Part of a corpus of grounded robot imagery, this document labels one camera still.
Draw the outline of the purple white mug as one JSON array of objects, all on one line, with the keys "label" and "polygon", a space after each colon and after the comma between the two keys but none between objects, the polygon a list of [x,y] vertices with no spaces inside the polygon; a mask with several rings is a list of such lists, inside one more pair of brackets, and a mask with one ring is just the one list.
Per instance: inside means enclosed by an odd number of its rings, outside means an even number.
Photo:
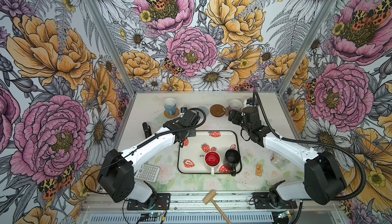
[{"label": "purple white mug", "polygon": [[232,99],[229,102],[229,110],[242,111],[243,103],[240,100]]}]

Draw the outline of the blue floral mug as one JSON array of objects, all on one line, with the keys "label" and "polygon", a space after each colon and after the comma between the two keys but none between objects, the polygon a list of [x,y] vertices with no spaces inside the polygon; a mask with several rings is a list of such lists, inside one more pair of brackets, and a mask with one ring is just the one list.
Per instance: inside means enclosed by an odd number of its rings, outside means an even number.
[{"label": "blue floral mug", "polygon": [[169,116],[174,116],[176,113],[176,100],[174,98],[167,98],[164,100],[163,102],[164,108],[165,108],[165,112],[169,115]]}]

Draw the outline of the glossy brown round coaster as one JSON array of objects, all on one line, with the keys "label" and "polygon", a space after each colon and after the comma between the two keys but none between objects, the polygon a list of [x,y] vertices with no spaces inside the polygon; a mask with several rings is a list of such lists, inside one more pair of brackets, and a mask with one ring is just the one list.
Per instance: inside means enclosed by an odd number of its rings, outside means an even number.
[{"label": "glossy brown round coaster", "polygon": [[212,116],[220,118],[226,114],[226,109],[223,105],[214,104],[210,107],[210,113]]}]

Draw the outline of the grey mug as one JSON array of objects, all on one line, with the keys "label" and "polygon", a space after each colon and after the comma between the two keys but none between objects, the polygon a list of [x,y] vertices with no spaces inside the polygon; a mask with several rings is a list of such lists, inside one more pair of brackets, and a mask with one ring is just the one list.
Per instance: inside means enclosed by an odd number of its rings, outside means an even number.
[{"label": "grey mug", "polygon": [[243,108],[252,107],[252,106],[254,106],[254,102],[253,102],[252,98],[248,98],[248,99],[244,100]]}]

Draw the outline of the blue grey woven coaster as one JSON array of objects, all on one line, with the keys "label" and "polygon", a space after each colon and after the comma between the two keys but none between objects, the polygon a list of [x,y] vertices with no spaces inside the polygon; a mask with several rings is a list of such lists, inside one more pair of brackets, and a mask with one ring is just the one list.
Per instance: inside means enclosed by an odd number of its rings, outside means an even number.
[{"label": "blue grey woven coaster", "polygon": [[209,115],[209,110],[208,110],[206,107],[204,107],[204,106],[199,106],[198,108],[201,109],[201,110],[203,110],[203,112],[205,113],[206,116]]}]

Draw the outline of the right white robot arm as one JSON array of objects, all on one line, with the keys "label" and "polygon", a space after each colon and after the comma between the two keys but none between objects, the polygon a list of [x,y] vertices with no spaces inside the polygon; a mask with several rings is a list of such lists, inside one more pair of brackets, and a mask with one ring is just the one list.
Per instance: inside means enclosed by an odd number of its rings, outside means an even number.
[{"label": "right white robot arm", "polygon": [[287,159],[304,172],[302,181],[280,181],[269,189],[269,203],[273,207],[290,200],[312,200],[325,205],[346,189],[347,183],[331,153],[318,152],[284,139],[274,129],[262,124],[256,106],[248,105],[242,111],[231,110],[229,121],[239,125],[251,141]]}]

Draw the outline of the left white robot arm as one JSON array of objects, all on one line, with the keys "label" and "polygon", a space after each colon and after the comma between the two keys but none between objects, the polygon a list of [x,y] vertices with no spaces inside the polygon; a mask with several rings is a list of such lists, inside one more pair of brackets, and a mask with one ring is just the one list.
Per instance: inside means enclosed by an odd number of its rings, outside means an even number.
[{"label": "left white robot arm", "polygon": [[188,137],[196,136],[196,129],[207,119],[200,108],[186,110],[180,118],[167,121],[153,135],[139,144],[121,152],[107,153],[98,175],[98,182],[115,203],[134,200],[145,205],[156,201],[156,190],[148,183],[135,180],[135,173],[150,158],[167,147],[182,144]]}]

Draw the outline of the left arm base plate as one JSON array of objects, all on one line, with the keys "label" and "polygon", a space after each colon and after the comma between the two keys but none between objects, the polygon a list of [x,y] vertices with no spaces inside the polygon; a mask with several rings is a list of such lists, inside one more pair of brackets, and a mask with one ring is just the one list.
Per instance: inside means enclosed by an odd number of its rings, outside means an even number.
[{"label": "left arm base plate", "polygon": [[128,200],[126,209],[128,211],[168,210],[170,198],[170,193],[153,193],[144,203]]}]

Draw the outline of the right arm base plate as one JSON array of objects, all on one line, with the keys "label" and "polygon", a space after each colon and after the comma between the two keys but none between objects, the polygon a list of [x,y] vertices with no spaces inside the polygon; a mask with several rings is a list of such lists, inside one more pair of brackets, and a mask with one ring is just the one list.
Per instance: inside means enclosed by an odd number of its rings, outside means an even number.
[{"label": "right arm base plate", "polygon": [[295,201],[285,201],[270,192],[253,192],[251,202],[256,209],[297,209]]}]

